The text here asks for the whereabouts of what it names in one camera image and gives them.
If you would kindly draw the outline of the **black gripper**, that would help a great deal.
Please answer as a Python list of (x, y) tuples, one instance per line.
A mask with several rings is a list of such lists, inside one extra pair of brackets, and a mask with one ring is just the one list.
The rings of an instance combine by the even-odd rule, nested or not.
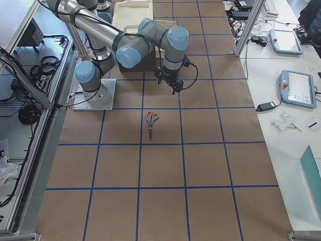
[(154, 76), (157, 78), (157, 84), (161, 84), (164, 80), (166, 84), (173, 89), (172, 95), (174, 95), (176, 91), (183, 90), (183, 82), (179, 80), (178, 74), (178, 69), (170, 70), (165, 66), (159, 66), (154, 72)]

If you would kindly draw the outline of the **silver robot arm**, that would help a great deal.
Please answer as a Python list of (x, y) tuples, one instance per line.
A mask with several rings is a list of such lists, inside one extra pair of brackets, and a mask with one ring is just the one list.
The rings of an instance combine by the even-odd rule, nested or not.
[(184, 90), (179, 80), (179, 71), (188, 66), (185, 55), (189, 42), (188, 31), (179, 26), (166, 28), (159, 22), (145, 18), (137, 34), (130, 36), (98, 16), (97, 7), (101, 1), (48, 1), (53, 14), (65, 23), (72, 24), (88, 35), (92, 51), (96, 54), (92, 63), (100, 64), (102, 74), (113, 68), (111, 61), (125, 68), (139, 64), (155, 47), (163, 49), (165, 57), (156, 69), (158, 82), (165, 81), (173, 92)]

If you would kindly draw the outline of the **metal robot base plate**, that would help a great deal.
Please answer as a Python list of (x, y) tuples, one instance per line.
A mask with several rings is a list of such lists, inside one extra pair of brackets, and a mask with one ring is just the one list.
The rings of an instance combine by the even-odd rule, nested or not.
[(75, 111), (89, 110), (113, 110), (114, 94), (116, 89), (116, 79), (101, 79), (100, 89), (96, 93), (83, 91), (78, 84), (77, 94), (72, 106)]

